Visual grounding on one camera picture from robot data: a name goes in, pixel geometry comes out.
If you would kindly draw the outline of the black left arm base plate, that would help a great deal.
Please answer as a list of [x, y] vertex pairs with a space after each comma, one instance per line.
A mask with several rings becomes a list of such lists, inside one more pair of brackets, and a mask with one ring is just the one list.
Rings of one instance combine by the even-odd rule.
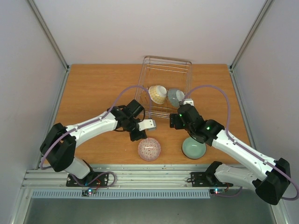
[[106, 187], [108, 185], [109, 174], [105, 172], [91, 172], [83, 179], [68, 174], [67, 187]]

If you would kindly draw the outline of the pink patterned bowl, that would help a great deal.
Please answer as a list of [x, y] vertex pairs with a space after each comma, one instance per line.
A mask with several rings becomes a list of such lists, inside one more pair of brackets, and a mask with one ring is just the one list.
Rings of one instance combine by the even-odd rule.
[[154, 161], [161, 153], [161, 145], [154, 138], [146, 138], [140, 141], [137, 151], [144, 161]]

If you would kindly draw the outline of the pale green bowl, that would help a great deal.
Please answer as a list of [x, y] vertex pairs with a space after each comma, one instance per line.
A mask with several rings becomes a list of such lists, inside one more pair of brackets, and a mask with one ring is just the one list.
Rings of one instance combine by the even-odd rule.
[[206, 145], [189, 137], [182, 143], [182, 152], [187, 158], [197, 160], [205, 155]]

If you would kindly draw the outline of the yellow blue patterned bowl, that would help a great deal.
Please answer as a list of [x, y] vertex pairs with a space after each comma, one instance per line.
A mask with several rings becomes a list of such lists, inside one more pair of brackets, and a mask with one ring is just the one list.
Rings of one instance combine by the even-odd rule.
[[149, 88], [149, 95], [154, 103], [162, 105], [166, 101], [167, 89], [161, 85], [154, 85]]

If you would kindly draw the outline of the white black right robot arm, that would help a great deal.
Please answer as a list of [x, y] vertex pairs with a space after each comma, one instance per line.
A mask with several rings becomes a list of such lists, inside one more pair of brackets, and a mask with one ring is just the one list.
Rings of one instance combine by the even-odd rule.
[[205, 120], [191, 104], [170, 114], [170, 127], [184, 129], [197, 142], [205, 143], [228, 154], [247, 170], [213, 162], [206, 170], [207, 182], [216, 185], [228, 182], [255, 191], [265, 202], [277, 205], [291, 181], [287, 160], [268, 157], [231, 136], [225, 127], [213, 119]]

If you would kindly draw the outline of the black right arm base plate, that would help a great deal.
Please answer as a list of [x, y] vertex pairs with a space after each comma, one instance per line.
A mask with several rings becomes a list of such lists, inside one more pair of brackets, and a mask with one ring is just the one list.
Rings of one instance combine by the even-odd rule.
[[193, 187], [233, 187], [232, 183], [220, 182], [215, 177], [209, 177], [205, 172], [191, 172], [189, 181]]

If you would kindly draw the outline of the grey speckled bowl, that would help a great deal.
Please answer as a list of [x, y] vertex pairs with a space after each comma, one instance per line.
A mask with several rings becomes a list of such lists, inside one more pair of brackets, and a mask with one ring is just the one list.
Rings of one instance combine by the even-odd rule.
[[171, 88], [167, 93], [168, 100], [173, 107], [179, 107], [179, 103], [184, 99], [185, 94], [176, 88]]

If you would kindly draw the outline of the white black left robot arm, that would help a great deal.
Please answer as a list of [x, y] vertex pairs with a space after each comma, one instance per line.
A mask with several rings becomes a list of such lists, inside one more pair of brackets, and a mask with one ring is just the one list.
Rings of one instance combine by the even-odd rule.
[[153, 119], [139, 119], [145, 113], [136, 100], [128, 105], [114, 106], [99, 116], [76, 125], [55, 124], [40, 146], [42, 160], [48, 161], [56, 172], [66, 171], [81, 186], [90, 186], [95, 172], [83, 160], [75, 157], [75, 150], [84, 142], [110, 131], [128, 132], [131, 141], [147, 138], [146, 130], [156, 127]]

